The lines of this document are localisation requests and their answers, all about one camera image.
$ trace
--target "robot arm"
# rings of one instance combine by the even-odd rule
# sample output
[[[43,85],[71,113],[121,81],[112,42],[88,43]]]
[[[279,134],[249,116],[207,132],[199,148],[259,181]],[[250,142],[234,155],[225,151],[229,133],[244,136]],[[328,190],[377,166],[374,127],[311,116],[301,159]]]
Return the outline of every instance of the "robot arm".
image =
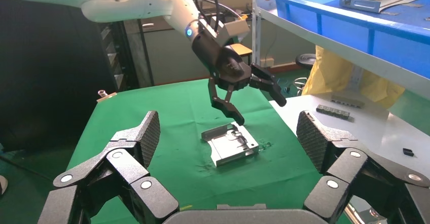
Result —
[[[42,3],[61,4],[78,7],[86,18],[94,22],[114,22],[163,16],[175,30],[185,35],[193,52],[209,70],[209,95],[212,107],[221,110],[225,116],[233,118],[239,125],[244,118],[230,103],[233,91],[247,86],[268,91],[280,105],[286,104],[281,88],[274,76],[257,65],[246,65],[227,41],[234,36],[249,32],[244,20],[230,23],[208,23],[199,19],[199,11],[193,0],[28,0]],[[216,85],[227,91],[225,99],[217,95]]]

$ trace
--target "black stool seat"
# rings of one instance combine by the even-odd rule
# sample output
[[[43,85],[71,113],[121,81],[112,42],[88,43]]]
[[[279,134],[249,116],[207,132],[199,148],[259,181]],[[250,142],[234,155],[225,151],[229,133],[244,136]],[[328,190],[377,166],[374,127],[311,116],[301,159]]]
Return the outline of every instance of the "black stool seat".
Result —
[[[296,57],[296,64],[302,68],[311,70],[313,64],[315,63],[316,56],[315,54],[306,53]]]

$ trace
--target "table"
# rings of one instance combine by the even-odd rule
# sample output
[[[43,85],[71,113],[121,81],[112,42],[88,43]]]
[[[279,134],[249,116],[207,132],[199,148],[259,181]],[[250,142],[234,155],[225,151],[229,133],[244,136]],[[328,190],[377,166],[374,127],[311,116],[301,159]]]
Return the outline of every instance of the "table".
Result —
[[[214,167],[201,132],[232,120],[210,106],[207,80],[121,92],[100,102],[71,158],[71,168],[99,153],[119,130],[138,125],[149,110],[160,116],[161,136],[149,171],[179,201],[181,209],[216,209],[217,204],[302,208],[320,174],[294,133],[260,91],[233,93],[232,103],[260,144],[256,156]],[[92,223],[136,223],[118,198],[108,201]],[[338,223],[348,223],[341,217]]]

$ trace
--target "black cabinet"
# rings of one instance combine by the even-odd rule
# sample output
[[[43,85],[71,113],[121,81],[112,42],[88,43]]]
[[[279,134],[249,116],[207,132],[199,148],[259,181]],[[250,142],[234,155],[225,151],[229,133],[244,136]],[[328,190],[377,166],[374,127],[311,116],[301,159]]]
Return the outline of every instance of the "black cabinet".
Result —
[[[77,143],[98,90],[137,88],[124,34],[122,22],[97,24],[78,8],[0,0],[5,150]]]

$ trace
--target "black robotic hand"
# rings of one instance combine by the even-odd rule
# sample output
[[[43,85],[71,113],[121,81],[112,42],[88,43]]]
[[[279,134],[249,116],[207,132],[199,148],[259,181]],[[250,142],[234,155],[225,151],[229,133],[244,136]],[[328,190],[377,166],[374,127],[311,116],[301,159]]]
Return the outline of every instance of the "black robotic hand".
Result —
[[[226,117],[233,118],[237,124],[243,125],[245,119],[230,102],[230,98],[233,91],[247,85],[269,92],[279,106],[286,104],[274,75],[256,64],[248,66],[230,46],[221,47],[206,30],[196,36],[192,48],[210,72],[208,88],[212,107],[221,110]],[[218,97],[216,85],[227,91],[226,98]]]

